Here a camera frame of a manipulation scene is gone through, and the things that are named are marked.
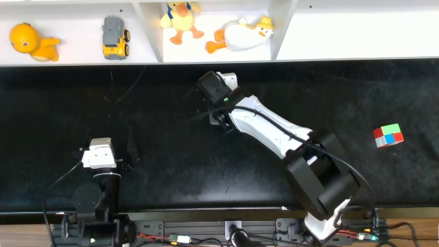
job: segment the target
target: wooden floor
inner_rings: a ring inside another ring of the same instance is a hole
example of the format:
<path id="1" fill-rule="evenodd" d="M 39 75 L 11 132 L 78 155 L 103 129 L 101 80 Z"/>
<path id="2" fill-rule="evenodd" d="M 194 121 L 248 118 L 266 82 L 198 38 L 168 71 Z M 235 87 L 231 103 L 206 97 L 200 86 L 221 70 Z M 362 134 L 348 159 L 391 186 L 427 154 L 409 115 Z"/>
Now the wooden floor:
<path id="1" fill-rule="evenodd" d="M 388 220 L 388 224 L 399 222 L 409 222 L 416 229 L 418 238 L 438 238 L 439 219 L 419 219 L 419 220 Z M 393 236 L 412 237 L 409 227 L 402 226 L 399 229 L 391 230 Z M 392 240 L 399 247 L 414 246 L 411 240 Z M 419 241 L 421 247 L 439 246 L 438 241 Z M 49 236 L 45 225 L 0 225 L 0 247 L 12 246 L 50 246 Z M 355 244 L 354 246 L 377 246 L 377 244 Z"/>

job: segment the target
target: duck's yellow hat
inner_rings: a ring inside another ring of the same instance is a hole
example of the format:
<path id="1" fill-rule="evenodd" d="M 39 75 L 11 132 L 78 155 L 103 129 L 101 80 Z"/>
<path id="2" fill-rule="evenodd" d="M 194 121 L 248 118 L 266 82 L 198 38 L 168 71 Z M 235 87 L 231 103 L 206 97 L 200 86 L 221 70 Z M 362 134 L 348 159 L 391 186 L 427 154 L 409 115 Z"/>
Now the duck's yellow hat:
<path id="1" fill-rule="evenodd" d="M 268 16 L 262 16 L 261 20 L 259 21 L 259 23 L 256 24 L 256 26 L 266 29 L 274 29 L 272 20 Z"/>

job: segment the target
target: red cube face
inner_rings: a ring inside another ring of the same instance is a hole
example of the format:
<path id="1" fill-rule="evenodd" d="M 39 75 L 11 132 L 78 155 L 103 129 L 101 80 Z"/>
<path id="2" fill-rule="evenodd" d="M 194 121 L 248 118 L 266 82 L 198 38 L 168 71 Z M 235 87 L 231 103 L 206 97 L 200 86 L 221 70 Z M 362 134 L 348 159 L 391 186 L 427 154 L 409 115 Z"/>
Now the red cube face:
<path id="1" fill-rule="evenodd" d="M 373 131 L 373 136 L 375 138 L 379 138 L 379 137 L 384 136 L 383 130 L 381 128 L 377 128 L 376 130 Z"/>
<path id="2" fill-rule="evenodd" d="M 393 137 L 395 138 L 396 142 L 402 142 L 404 141 L 403 133 L 394 133 Z"/>

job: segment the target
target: duck's orange beak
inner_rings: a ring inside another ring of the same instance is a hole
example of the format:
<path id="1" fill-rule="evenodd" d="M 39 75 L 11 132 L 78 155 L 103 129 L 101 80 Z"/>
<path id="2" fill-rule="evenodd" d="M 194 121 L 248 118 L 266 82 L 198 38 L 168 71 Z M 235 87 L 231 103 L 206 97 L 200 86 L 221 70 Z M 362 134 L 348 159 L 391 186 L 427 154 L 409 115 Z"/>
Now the duck's orange beak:
<path id="1" fill-rule="evenodd" d="M 187 15 L 187 12 L 188 12 L 186 4 L 185 3 L 178 4 L 176 11 L 180 16 L 185 17 Z"/>

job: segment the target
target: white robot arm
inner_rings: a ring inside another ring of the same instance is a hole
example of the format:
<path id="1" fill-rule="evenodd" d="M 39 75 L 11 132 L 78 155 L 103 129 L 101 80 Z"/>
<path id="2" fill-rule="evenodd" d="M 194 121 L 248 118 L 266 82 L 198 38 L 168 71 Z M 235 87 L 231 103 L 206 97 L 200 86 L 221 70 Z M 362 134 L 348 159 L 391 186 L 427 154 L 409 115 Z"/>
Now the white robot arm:
<path id="1" fill-rule="evenodd" d="M 282 159 L 285 175 L 298 201 L 308 210 L 305 228 L 309 244 L 323 245 L 330 239 L 337 232 L 340 210 L 350 202 L 359 183 L 348 168 L 309 148 L 309 145 L 292 139 L 285 134 L 285 130 L 303 141 L 343 157 L 335 135 L 326 129 L 313 132 L 273 113 L 256 96 L 238 87 L 234 73 L 209 72 L 198 80 L 197 91 L 208 101 L 212 110 L 211 118 L 217 123 L 232 125 L 238 131 L 251 135 Z"/>

